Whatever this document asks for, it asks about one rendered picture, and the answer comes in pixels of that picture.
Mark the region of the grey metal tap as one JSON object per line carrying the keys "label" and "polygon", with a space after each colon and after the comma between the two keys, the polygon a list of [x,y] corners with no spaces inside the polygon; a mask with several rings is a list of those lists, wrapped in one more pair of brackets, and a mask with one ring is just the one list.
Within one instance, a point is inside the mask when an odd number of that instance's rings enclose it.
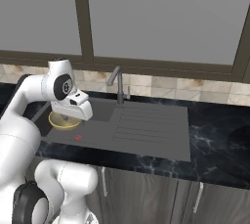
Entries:
{"label": "grey metal tap", "polygon": [[129,100],[131,98],[130,92],[124,93],[123,91],[123,76],[121,67],[116,67],[112,74],[110,75],[109,79],[106,82],[107,86],[112,86],[114,80],[117,80],[117,104],[123,105],[124,100]]}

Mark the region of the dark grey sink with drainboard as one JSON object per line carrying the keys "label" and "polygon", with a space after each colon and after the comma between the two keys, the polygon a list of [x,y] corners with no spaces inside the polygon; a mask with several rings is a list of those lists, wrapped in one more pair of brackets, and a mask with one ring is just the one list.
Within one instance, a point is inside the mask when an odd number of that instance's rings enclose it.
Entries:
{"label": "dark grey sink with drainboard", "polygon": [[[149,157],[190,161],[188,109],[92,98],[93,117],[73,130],[60,131],[48,119],[49,104],[33,117],[46,142]],[[81,141],[74,136],[81,135]]]}

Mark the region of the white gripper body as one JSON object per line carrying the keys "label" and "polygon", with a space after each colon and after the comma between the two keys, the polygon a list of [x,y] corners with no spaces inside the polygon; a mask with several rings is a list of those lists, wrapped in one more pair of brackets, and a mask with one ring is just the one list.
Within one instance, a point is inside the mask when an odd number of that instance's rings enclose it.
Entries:
{"label": "white gripper body", "polygon": [[89,120],[93,116],[92,106],[88,100],[78,103],[72,99],[64,99],[53,101],[51,106],[56,113],[82,120]]}

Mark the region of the grey wood cupboard door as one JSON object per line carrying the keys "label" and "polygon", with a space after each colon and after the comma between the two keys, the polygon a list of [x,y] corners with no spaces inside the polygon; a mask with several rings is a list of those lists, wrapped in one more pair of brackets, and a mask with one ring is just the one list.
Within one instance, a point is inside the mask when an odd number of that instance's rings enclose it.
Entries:
{"label": "grey wood cupboard door", "polygon": [[250,224],[250,190],[203,183],[194,214],[199,183],[178,181],[171,224]]}
{"label": "grey wood cupboard door", "polygon": [[100,224],[171,224],[177,190],[172,178],[105,168],[107,197],[104,197],[102,168],[97,189],[87,197]]}

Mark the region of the yellow bowl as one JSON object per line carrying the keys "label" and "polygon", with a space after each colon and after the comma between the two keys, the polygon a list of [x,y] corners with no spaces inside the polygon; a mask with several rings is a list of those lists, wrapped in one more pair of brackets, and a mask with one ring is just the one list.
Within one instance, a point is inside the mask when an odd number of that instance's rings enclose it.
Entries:
{"label": "yellow bowl", "polygon": [[77,119],[71,116],[69,117],[68,122],[65,122],[61,114],[57,112],[50,112],[48,119],[49,119],[50,124],[54,128],[61,130],[61,131],[73,130],[81,122],[80,119]]}

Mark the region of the brown window frame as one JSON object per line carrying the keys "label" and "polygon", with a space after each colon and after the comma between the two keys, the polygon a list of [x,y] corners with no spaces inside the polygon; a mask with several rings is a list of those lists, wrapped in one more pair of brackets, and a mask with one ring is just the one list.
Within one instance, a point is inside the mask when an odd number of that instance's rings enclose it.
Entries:
{"label": "brown window frame", "polygon": [[235,59],[232,65],[183,63],[95,56],[88,0],[74,0],[81,44],[80,55],[0,50],[0,64],[45,67],[56,57],[67,58],[75,69],[122,71],[132,74],[169,76],[250,83],[250,4],[248,5]]}

